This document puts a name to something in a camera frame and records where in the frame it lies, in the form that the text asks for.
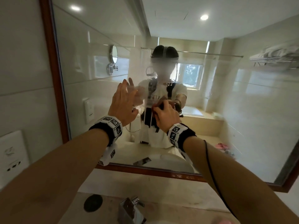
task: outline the hand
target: hand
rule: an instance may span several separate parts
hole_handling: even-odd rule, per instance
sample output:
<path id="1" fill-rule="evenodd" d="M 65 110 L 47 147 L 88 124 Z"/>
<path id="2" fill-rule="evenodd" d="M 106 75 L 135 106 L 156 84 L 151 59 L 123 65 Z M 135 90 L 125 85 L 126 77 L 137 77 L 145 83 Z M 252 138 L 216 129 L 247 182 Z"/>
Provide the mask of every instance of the hand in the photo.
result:
<path id="1" fill-rule="evenodd" d="M 118 118 L 123 127 L 131 123 L 137 116 L 138 110 L 133 109 L 133 100 L 137 90 L 127 92 L 128 82 L 123 80 L 117 87 L 117 90 L 112 98 L 112 103 L 108 111 L 108 115 Z"/>
<path id="2" fill-rule="evenodd" d="M 142 86 L 134 87 L 134 83 L 131 78 L 129 78 L 129 83 L 130 83 L 130 85 L 127 87 L 129 93 L 131 91 L 137 90 L 137 93 L 136 93 L 134 101 L 133 101 L 133 105 L 134 106 L 142 105 L 143 99 L 144 99 L 144 93 L 145 93 L 144 87 L 142 87 Z"/>
<path id="3" fill-rule="evenodd" d="M 163 130 L 165 133 L 176 123 L 180 123 L 180 116 L 176 110 L 172 108 L 168 100 L 164 100 L 164 110 L 159 107 L 154 107 L 157 126 Z"/>

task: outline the recessed ceiling light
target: recessed ceiling light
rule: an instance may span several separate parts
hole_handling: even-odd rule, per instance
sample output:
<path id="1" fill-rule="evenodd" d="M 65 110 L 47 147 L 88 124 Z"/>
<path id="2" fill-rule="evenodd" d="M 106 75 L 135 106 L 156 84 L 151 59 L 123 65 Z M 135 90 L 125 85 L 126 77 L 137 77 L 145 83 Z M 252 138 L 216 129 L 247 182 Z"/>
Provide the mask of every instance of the recessed ceiling light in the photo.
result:
<path id="1" fill-rule="evenodd" d="M 208 18 L 209 18 L 208 15 L 202 15 L 200 19 L 201 19 L 201 20 L 207 20 Z"/>
<path id="2" fill-rule="evenodd" d="M 70 9 L 71 9 L 71 10 L 74 10 L 74 11 L 76 11 L 76 12 L 81 11 L 81 8 L 78 7 L 78 6 L 76 6 L 76 5 L 71 5 L 71 6 L 70 6 Z"/>

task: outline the hair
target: hair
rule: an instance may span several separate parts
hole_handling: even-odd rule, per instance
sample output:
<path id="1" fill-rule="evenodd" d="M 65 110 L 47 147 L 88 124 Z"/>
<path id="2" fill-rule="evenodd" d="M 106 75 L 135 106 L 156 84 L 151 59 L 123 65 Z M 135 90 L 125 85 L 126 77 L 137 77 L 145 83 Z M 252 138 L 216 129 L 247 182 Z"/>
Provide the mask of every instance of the hair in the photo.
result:
<path id="1" fill-rule="evenodd" d="M 154 49 L 151 57 L 152 58 L 163 57 L 163 52 L 164 52 L 164 46 L 159 45 Z M 166 58 L 178 58 L 177 50 L 174 47 L 169 46 L 166 50 Z"/>

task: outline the black wrist strap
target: black wrist strap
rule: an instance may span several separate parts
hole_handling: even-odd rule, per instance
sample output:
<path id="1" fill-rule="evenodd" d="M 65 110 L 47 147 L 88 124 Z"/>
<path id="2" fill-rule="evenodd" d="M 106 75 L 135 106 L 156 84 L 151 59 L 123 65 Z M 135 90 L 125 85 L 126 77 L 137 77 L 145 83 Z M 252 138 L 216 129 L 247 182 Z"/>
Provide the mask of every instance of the black wrist strap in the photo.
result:
<path id="1" fill-rule="evenodd" d="M 182 123 L 174 124 L 167 133 L 168 139 L 171 144 L 173 144 L 176 148 L 179 148 L 183 152 L 183 143 L 184 141 L 191 136 L 196 136 L 195 132 L 188 128 L 186 125 Z"/>
<path id="2" fill-rule="evenodd" d="M 91 129 L 101 129 L 105 131 L 109 137 L 108 146 L 111 146 L 116 141 L 116 139 L 121 136 L 123 126 L 116 117 L 105 116 L 89 128 L 89 130 Z"/>

